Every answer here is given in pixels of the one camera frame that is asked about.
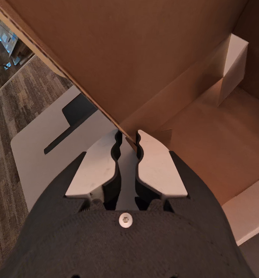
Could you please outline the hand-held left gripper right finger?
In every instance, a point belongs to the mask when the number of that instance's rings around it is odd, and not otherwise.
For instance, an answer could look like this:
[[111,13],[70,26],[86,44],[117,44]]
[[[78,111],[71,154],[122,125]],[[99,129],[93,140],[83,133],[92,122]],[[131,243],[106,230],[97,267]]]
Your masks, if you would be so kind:
[[142,130],[137,131],[138,158],[136,178],[160,198],[187,197],[188,193],[169,149]]

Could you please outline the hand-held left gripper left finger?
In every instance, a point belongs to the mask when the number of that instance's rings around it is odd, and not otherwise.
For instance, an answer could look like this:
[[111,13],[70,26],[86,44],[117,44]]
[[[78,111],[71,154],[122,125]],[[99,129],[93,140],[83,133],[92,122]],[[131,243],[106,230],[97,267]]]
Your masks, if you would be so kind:
[[66,197],[106,197],[103,185],[114,177],[116,162],[111,150],[117,143],[114,129],[96,141],[87,151],[66,193]]

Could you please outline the white cardboard box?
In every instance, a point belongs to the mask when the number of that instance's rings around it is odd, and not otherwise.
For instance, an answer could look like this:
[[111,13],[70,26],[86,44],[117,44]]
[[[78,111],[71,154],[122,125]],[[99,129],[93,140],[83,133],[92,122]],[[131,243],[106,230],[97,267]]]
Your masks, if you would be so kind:
[[174,151],[238,245],[259,234],[259,1],[0,1],[0,19],[132,142]]

